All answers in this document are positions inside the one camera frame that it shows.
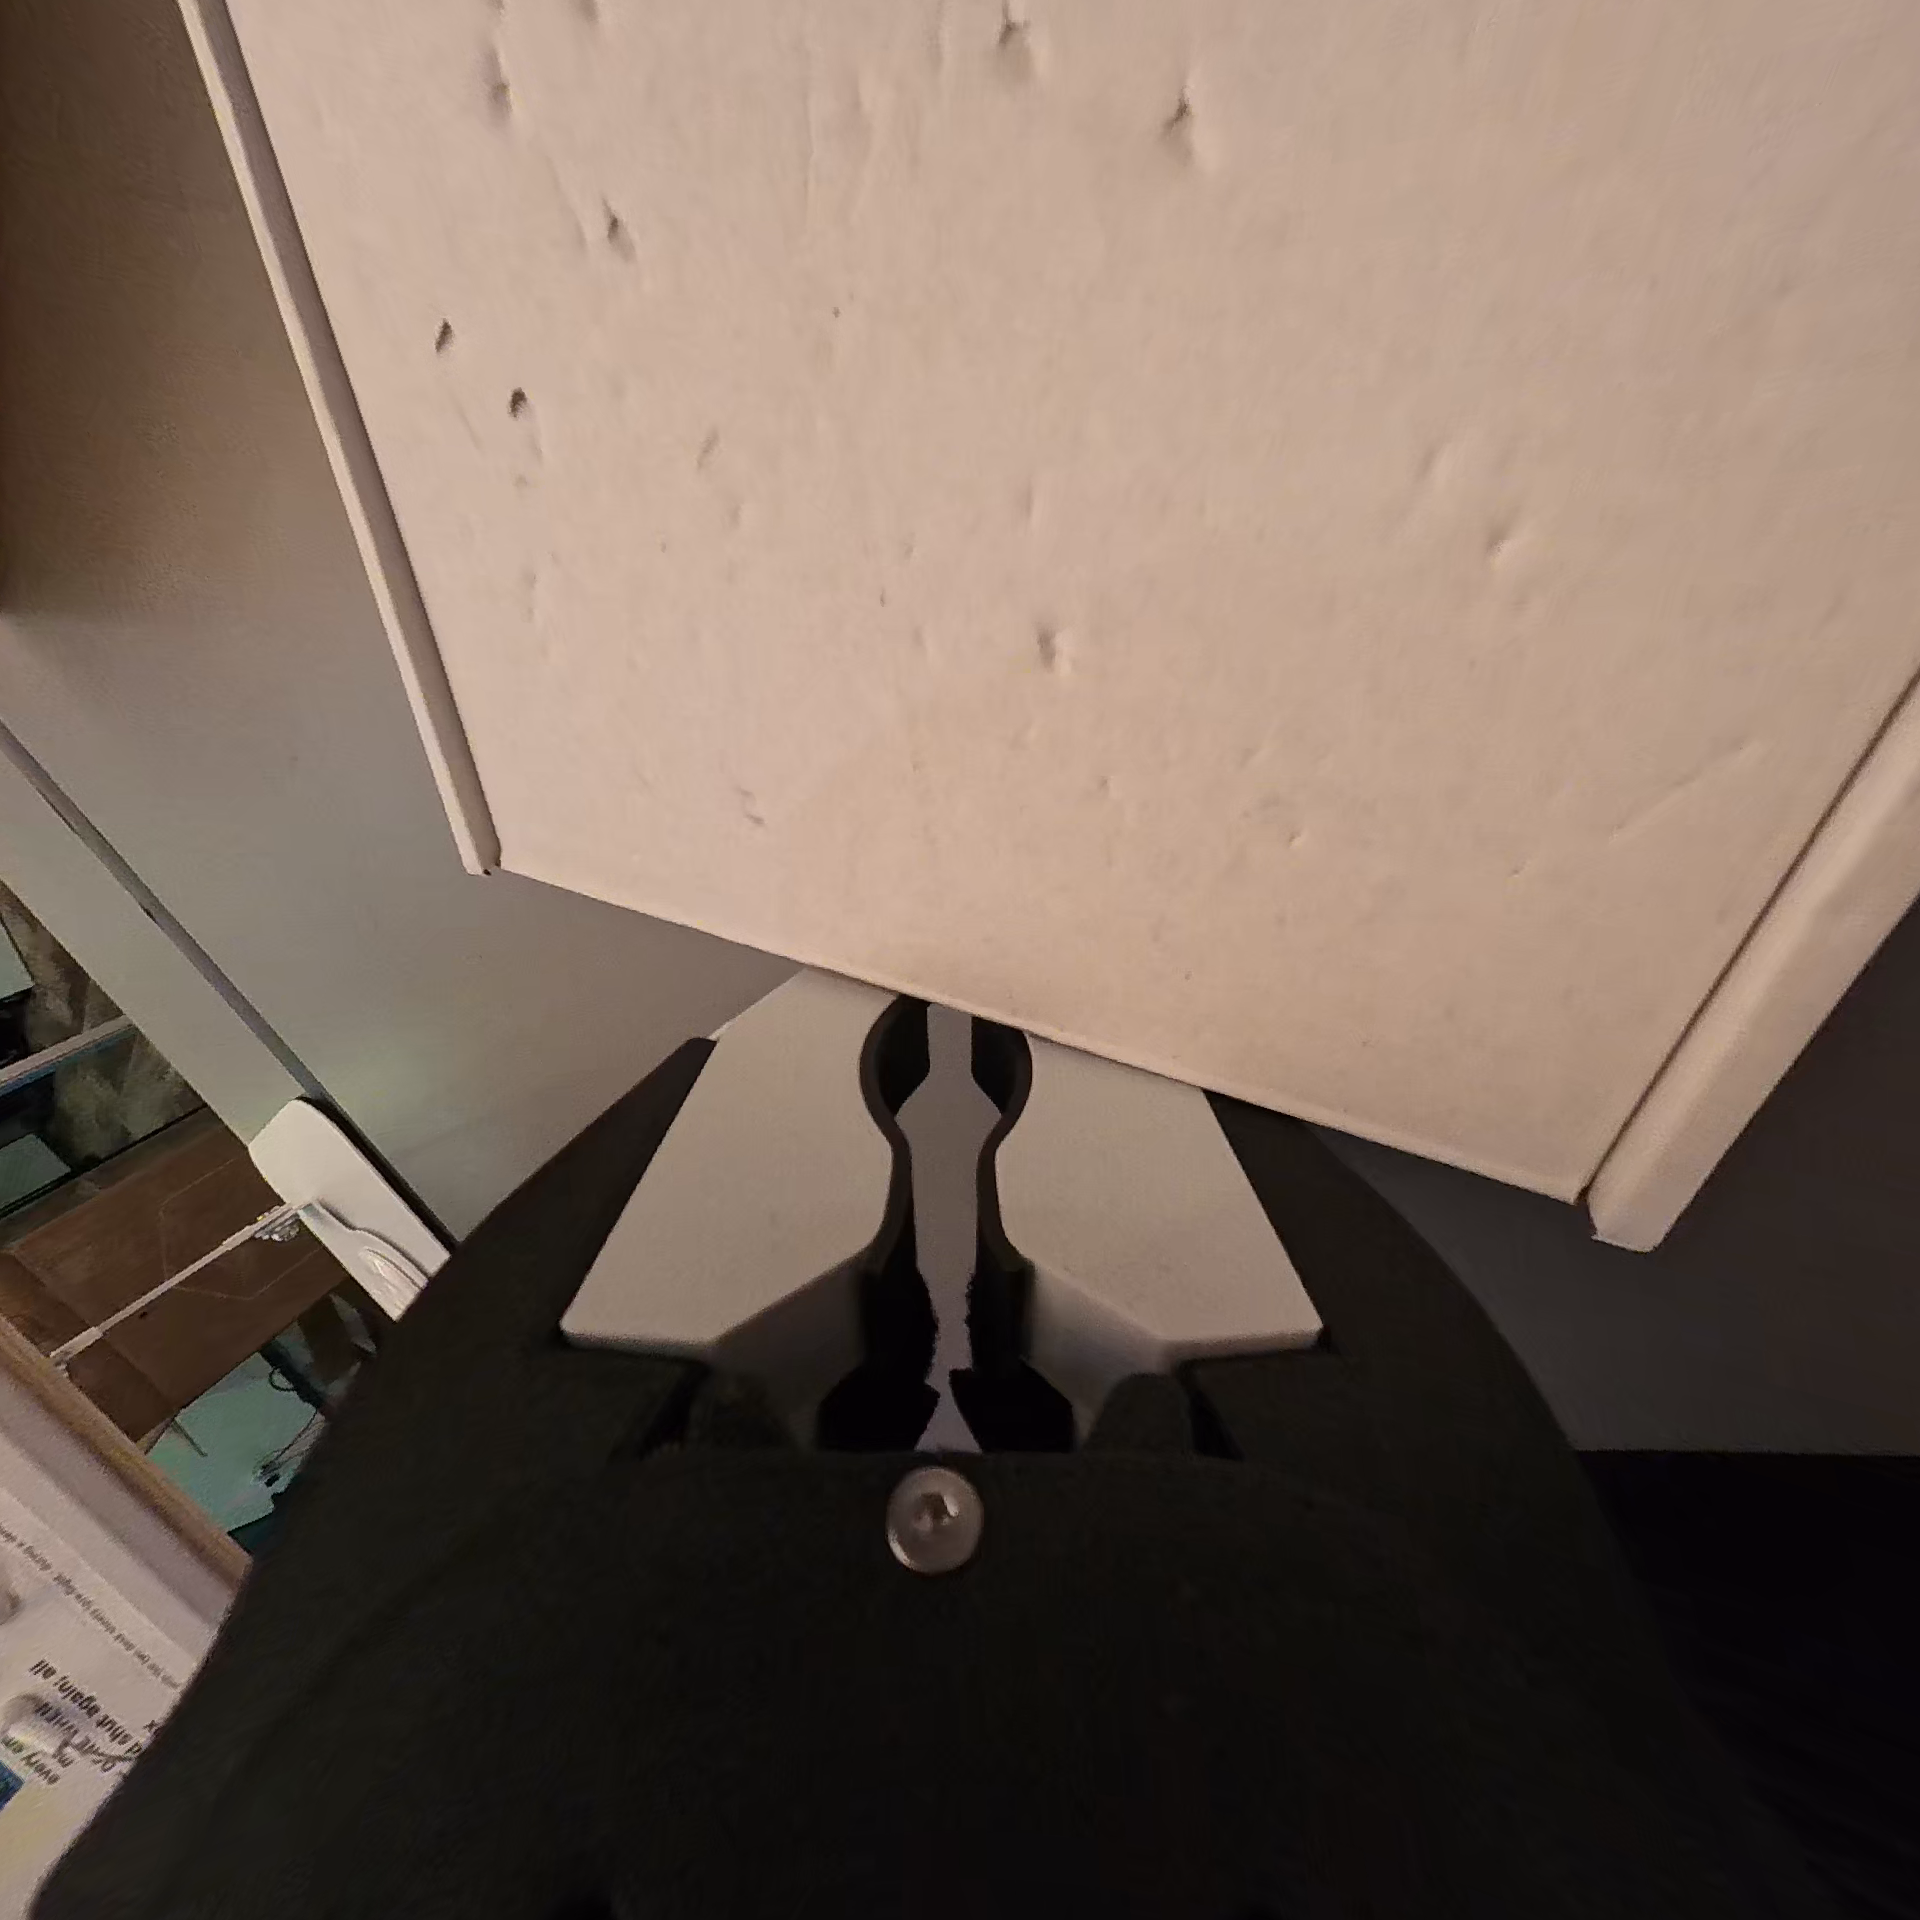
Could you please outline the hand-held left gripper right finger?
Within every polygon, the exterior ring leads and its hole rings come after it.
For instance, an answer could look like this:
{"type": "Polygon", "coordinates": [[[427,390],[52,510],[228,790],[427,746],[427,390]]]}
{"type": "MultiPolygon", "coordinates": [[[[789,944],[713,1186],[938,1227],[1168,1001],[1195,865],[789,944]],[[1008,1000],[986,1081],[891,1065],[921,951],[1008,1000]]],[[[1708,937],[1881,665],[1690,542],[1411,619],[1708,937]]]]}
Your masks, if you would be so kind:
{"type": "Polygon", "coordinates": [[[1109,1395],[1323,1334],[1209,1096],[972,1022],[976,1159],[960,1415],[983,1451],[1071,1451],[1109,1395]]]}

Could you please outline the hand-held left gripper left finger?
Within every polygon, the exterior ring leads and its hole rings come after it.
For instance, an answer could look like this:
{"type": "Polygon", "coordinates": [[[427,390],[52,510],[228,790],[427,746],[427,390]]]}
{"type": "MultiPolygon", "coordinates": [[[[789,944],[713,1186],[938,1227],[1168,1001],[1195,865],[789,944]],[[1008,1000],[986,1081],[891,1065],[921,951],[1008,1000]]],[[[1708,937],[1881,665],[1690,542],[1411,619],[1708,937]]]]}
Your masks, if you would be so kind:
{"type": "Polygon", "coordinates": [[[576,1348],[696,1362],[803,1444],[914,1442],[930,1296],[899,1120],[928,1009],[800,971],[713,1040],[568,1305],[576,1348]]]}

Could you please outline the white cardboard mailer box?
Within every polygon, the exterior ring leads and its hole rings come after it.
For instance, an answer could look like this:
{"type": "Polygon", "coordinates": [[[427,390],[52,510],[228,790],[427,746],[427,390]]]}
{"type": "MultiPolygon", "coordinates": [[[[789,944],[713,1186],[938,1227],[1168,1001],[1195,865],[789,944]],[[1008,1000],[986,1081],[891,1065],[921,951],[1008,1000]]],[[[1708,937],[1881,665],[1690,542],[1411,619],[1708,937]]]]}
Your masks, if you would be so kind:
{"type": "Polygon", "coordinates": [[[1916,898],[1916,4],[180,4],[460,859],[1660,1243],[1916,898]]]}

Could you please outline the brown wooden beam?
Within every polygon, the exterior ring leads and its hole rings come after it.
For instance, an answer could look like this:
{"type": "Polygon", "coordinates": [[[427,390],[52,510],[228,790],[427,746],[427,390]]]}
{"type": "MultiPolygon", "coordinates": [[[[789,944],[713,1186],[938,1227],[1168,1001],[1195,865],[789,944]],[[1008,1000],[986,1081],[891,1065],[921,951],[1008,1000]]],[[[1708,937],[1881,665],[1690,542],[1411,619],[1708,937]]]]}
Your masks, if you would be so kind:
{"type": "MultiPolygon", "coordinates": [[[[3,1312],[52,1354],[185,1272],[273,1204],[249,1152],[205,1115],[180,1120],[9,1214],[3,1312]]],[[[305,1227],[249,1240],[68,1362],[68,1380],[141,1450],[247,1360],[282,1346],[335,1400],[371,1354],[369,1316],[305,1227]]]]}

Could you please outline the printed instruction sheet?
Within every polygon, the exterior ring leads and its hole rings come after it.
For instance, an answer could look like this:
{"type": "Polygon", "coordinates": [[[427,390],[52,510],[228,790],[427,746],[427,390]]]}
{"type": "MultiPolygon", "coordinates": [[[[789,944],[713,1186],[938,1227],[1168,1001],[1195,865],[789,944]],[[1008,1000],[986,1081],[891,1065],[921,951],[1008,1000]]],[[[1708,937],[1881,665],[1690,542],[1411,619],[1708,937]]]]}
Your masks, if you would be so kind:
{"type": "Polygon", "coordinates": [[[3,1916],[27,1916],[155,1740],[201,1654],[3,1496],[3,1916]]]}

